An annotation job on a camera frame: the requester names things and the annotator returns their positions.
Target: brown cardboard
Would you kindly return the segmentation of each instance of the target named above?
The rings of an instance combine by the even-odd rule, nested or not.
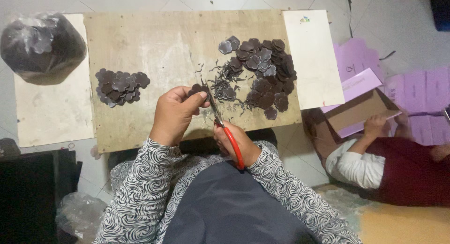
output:
[[[401,113],[400,109],[379,89],[366,92],[355,99],[325,113],[328,122],[341,136],[339,131],[349,126],[355,126],[353,133],[361,131],[364,123],[373,115],[385,115],[387,118]]]

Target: blue object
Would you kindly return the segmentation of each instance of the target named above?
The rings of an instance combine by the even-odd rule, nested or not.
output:
[[[438,31],[450,31],[450,0],[430,0],[434,25]]]

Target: white board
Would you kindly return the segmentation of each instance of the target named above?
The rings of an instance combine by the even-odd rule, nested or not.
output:
[[[65,17],[86,41],[82,14]],[[94,137],[89,54],[60,84],[40,86],[14,74],[19,146],[30,147]]]
[[[300,109],[345,103],[326,10],[283,11]]]

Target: scissors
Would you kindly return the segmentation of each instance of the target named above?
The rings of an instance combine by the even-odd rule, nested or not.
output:
[[[234,137],[231,134],[231,132],[229,131],[228,127],[225,127],[225,125],[222,121],[222,117],[221,117],[219,111],[217,110],[216,101],[214,100],[214,96],[212,95],[211,88],[209,87],[208,83],[206,83],[206,86],[208,87],[209,102],[211,103],[211,108],[212,108],[212,111],[214,112],[214,117],[216,118],[216,123],[218,123],[222,127],[222,129],[224,129],[226,136],[228,137],[231,145],[233,146],[233,150],[236,153],[236,157],[238,158],[238,163],[236,164],[236,167],[239,170],[243,170],[244,169],[244,160],[242,159],[242,154],[241,154],[241,150],[239,149],[238,143],[234,139]]]

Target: black and white patterned shirt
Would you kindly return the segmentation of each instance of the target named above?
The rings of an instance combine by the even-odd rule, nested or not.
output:
[[[267,193],[324,244],[362,243],[335,209],[284,169],[271,143],[255,143],[262,153],[247,171]],[[223,161],[220,155],[182,155],[178,147],[163,146],[148,139],[136,160],[123,162],[111,170],[115,197],[106,208],[93,243],[162,243],[189,184],[202,170]],[[176,184],[169,196],[171,182]]]

